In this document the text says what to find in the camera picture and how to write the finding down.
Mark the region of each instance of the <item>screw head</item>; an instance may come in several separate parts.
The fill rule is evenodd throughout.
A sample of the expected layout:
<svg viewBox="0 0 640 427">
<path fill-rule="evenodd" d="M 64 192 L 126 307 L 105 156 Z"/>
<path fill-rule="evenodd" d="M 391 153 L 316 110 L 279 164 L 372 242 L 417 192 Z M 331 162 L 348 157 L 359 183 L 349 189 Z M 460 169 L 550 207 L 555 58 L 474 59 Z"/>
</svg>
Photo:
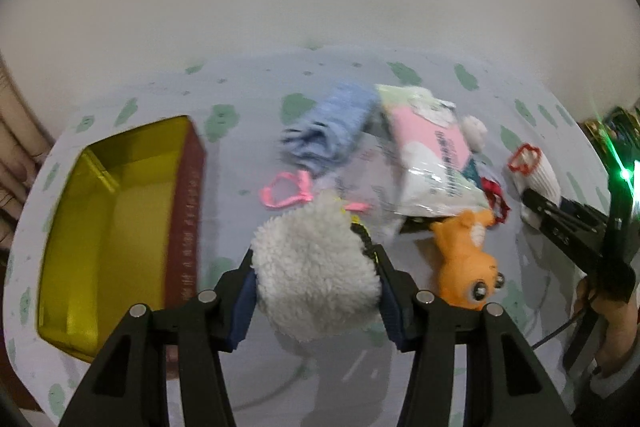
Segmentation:
<svg viewBox="0 0 640 427">
<path fill-rule="evenodd" d="M 213 302 L 218 298 L 218 295 L 213 290 L 203 290 L 198 293 L 198 301 L 203 304 Z"/>
<path fill-rule="evenodd" d="M 429 290 L 420 290 L 415 294 L 415 298 L 422 304 L 431 304 L 436 299 L 436 296 Z"/>
<path fill-rule="evenodd" d="M 144 304 L 134 304 L 129 308 L 129 315 L 135 318 L 140 318 L 146 313 L 146 306 Z"/>
<path fill-rule="evenodd" d="M 487 313 L 489 313 L 490 315 L 493 315 L 494 317 L 499 317 L 504 313 L 504 308 L 500 306 L 500 304 L 498 304 L 497 302 L 490 302 L 486 306 L 486 311 Z"/>
</svg>

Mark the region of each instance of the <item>white fabric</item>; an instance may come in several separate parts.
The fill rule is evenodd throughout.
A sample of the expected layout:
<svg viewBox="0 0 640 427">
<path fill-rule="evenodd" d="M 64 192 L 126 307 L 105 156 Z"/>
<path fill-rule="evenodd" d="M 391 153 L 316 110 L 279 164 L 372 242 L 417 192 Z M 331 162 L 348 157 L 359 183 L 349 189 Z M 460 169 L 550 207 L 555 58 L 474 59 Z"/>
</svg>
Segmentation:
<svg viewBox="0 0 640 427">
<path fill-rule="evenodd" d="M 486 236 L 486 229 L 480 223 L 474 223 L 471 227 L 471 241 L 478 248 L 482 248 L 484 245 L 484 238 Z"/>
<path fill-rule="evenodd" d="M 517 166 L 532 166 L 535 158 L 535 153 L 525 149 L 516 158 L 514 164 Z M 542 153 L 540 156 L 538 167 L 536 167 L 536 169 L 528 176 L 523 175 L 521 172 L 512 172 L 512 174 L 513 181 L 518 189 L 518 194 L 522 194 L 526 188 L 531 188 L 552 203 L 560 204 L 562 199 L 560 184 L 558 183 L 556 174 L 551 163 L 549 163 L 549 160 L 546 158 L 545 153 Z M 523 221 L 529 223 L 533 228 L 540 228 L 542 218 L 522 203 L 520 204 L 520 215 L 522 216 Z"/>
<path fill-rule="evenodd" d="M 258 305 L 272 326 L 311 341 L 369 324 L 380 279 L 334 191 L 268 220 L 252 242 Z"/>
</svg>

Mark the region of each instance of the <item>white pompom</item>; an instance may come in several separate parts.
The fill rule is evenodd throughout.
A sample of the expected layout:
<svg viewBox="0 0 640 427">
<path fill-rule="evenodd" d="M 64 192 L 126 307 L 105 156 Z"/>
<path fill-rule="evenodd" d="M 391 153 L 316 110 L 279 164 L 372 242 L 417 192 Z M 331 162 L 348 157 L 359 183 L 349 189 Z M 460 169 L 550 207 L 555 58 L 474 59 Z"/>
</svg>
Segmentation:
<svg viewBox="0 0 640 427">
<path fill-rule="evenodd" d="M 484 149 L 484 137 L 487 130 L 478 118 L 466 116 L 460 123 L 460 131 L 465 137 L 466 144 L 472 152 L 481 152 Z"/>
<path fill-rule="evenodd" d="M 300 342 L 363 328 L 380 316 L 380 277 L 343 203 L 324 190 L 271 217 L 251 243 L 258 306 L 275 329 Z"/>
</svg>

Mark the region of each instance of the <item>pink ribbon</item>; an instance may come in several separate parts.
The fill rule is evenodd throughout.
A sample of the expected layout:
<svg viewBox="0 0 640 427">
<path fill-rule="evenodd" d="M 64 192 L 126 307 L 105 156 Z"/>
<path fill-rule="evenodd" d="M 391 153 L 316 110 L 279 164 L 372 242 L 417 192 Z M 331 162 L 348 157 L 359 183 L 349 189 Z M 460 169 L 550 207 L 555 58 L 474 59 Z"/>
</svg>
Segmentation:
<svg viewBox="0 0 640 427">
<path fill-rule="evenodd" d="M 279 180 L 288 180 L 295 183 L 298 187 L 298 193 L 281 201 L 274 201 L 273 187 Z M 314 199 L 311 187 L 311 174 L 308 171 L 298 171 L 297 175 L 292 174 L 292 172 L 279 172 L 269 185 L 260 189 L 260 201 L 269 208 L 284 208 L 296 203 L 310 203 Z M 367 212 L 369 208 L 370 204 L 368 203 L 348 203 L 344 207 L 345 210 L 350 212 Z"/>
</svg>

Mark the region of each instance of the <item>clear plastic bag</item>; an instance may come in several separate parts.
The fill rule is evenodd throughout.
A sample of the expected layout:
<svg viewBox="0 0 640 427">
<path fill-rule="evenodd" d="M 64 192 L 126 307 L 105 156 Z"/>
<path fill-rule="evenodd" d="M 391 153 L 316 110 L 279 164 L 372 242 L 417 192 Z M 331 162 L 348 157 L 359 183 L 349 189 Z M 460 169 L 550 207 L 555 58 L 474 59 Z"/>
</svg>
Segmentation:
<svg viewBox="0 0 640 427">
<path fill-rule="evenodd" d="M 315 188 L 335 188 L 343 200 L 368 203 L 369 210 L 358 214 L 360 222 L 374 242 L 388 245 L 404 221 L 396 213 L 401 171 L 390 131 L 376 110 L 348 163 L 316 180 Z"/>
<path fill-rule="evenodd" d="M 489 208 L 455 105 L 422 87 L 378 86 L 404 168 L 396 212 L 455 216 Z"/>
</svg>

